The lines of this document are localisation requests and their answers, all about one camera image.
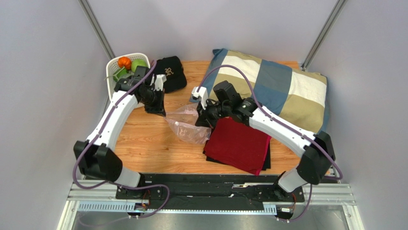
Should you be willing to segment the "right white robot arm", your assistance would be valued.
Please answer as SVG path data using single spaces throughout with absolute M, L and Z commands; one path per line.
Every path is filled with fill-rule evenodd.
M 326 173 L 335 161 L 328 133 L 307 131 L 274 114 L 255 99 L 243 99 L 226 80 L 213 90 L 217 97 L 215 101 L 208 98 L 205 87 L 192 90 L 191 98 L 198 102 L 196 126 L 214 128 L 219 119 L 229 117 L 279 141 L 300 158 L 296 167 L 278 177 L 275 185 L 279 190 L 289 193 L 305 184 L 318 185 L 328 178 Z

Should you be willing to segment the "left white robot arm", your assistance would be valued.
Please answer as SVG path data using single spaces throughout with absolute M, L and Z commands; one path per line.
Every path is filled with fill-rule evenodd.
M 101 121 L 85 141 L 77 141 L 77 159 L 73 172 L 113 183 L 126 189 L 143 186 L 144 176 L 126 168 L 115 154 L 119 135 L 132 111 L 140 104 L 145 112 L 165 116 L 164 74 L 156 74 L 148 67 L 137 67 L 133 75 L 120 78 L 114 87 L 111 103 Z

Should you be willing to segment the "clear zip top bag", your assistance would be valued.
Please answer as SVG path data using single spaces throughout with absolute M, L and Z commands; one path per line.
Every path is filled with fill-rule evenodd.
M 205 144 L 210 139 L 211 129 L 196 126 L 198 103 L 187 104 L 173 112 L 168 112 L 165 120 L 171 130 L 182 141 L 192 144 Z

